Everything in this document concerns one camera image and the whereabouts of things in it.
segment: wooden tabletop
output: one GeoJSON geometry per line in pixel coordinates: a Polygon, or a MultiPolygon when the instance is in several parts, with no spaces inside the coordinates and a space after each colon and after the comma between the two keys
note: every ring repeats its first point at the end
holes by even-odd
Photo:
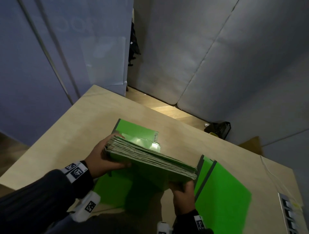
{"type": "MultiPolygon", "coordinates": [[[[161,152],[196,166],[200,156],[217,160],[252,193],[244,233],[286,233],[278,191],[303,201],[292,169],[221,140],[178,120],[144,107],[98,86],[92,86],[29,150],[0,178],[0,184],[20,189],[52,169],[84,159],[101,139],[108,136],[117,120],[139,124],[159,132],[161,152]]],[[[299,233],[308,233],[300,210],[297,210],[299,233]]],[[[143,220],[152,220],[152,229],[160,219],[175,220],[172,193],[158,194],[143,220]]],[[[137,221],[141,228],[149,225],[137,221]]]]}

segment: person's left arm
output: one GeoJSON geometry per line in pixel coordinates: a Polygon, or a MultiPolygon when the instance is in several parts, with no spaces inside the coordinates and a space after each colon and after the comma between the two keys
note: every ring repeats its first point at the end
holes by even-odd
{"type": "Polygon", "coordinates": [[[52,170],[38,181],[0,198],[3,233],[41,233],[52,222],[64,218],[76,198],[92,189],[93,179],[129,165],[111,162],[102,154],[112,134],[100,141],[81,162],[52,170]]]}

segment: sleeve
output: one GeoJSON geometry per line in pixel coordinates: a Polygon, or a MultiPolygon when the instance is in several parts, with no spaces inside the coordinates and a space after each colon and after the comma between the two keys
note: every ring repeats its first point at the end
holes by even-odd
{"type": "Polygon", "coordinates": [[[52,170],[34,183],[0,198],[2,231],[8,234],[41,233],[52,222],[64,218],[75,199],[83,198],[94,185],[86,163],[81,163],[84,171],[75,175],[74,181],[71,178],[78,170],[76,164],[75,169],[65,169],[66,173],[52,170]]]}
{"type": "Polygon", "coordinates": [[[175,234],[214,234],[214,232],[204,226],[201,216],[197,210],[193,210],[184,215],[177,216],[177,223],[174,225],[175,234]]]}

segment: person's right hand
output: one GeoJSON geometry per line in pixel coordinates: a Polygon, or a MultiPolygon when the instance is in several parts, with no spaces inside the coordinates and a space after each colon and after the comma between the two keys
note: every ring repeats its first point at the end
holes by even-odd
{"type": "Polygon", "coordinates": [[[176,215],[184,215],[195,210],[195,196],[193,180],[179,185],[169,182],[169,187],[174,195],[174,208],[176,215]]]}

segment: person's left hand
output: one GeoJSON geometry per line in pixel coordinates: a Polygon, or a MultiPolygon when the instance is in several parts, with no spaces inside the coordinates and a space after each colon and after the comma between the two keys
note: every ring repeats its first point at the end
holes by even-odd
{"type": "Polygon", "coordinates": [[[119,133],[109,135],[108,137],[100,141],[85,159],[88,170],[94,179],[106,174],[109,171],[119,170],[131,166],[131,163],[112,162],[107,157],[104,148],[107,142],[113,136],[120,136],[124,138],[119,133]]]}

